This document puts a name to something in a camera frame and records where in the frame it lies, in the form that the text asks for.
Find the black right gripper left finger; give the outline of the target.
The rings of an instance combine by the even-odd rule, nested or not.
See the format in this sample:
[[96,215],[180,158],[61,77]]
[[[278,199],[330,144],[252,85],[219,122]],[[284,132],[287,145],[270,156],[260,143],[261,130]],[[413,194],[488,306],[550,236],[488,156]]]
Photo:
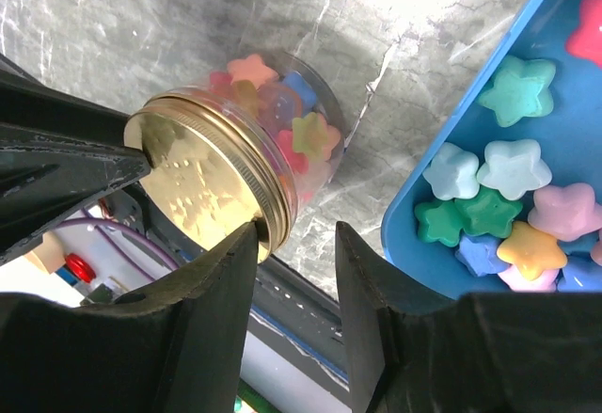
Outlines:
[[230,412],[258,260],[248,223],[109,305],[1,297],[5,412]]

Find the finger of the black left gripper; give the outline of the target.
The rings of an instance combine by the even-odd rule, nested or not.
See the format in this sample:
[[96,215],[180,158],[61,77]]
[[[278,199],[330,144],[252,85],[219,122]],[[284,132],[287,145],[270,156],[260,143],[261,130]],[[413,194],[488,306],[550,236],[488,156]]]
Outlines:
[[125,114],[41,84],[1,59],[1,261],[150,172],[123,143]]

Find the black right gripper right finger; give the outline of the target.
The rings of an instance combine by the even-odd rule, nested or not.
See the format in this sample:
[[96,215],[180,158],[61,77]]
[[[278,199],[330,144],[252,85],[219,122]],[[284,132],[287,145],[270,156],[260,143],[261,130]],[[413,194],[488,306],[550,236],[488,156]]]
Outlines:
[[355,412],[597,412],[601,297],[449,299],[336,227],[336,278]]

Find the gold jar lid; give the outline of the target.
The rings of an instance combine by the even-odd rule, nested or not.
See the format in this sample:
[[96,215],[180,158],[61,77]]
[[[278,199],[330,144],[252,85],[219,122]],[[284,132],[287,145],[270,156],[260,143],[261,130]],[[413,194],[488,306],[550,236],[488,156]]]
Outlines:
[[145,193],[203,249],[252,222],[264,262],[290,236],[298,209],[292,169],[235,103],[203,90],[158,95],[128,118],[124,143],[149,160]]

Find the clear glass jar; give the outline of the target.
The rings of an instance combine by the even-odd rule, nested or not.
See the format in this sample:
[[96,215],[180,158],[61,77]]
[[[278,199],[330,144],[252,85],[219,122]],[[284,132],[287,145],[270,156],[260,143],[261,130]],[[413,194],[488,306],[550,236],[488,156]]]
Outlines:
[[337,171],[345,122],[332,89],[307,62],[282,50],[239,56],[192,84],[238,107],[276,144],[292,178],[280,179],[306,206]]

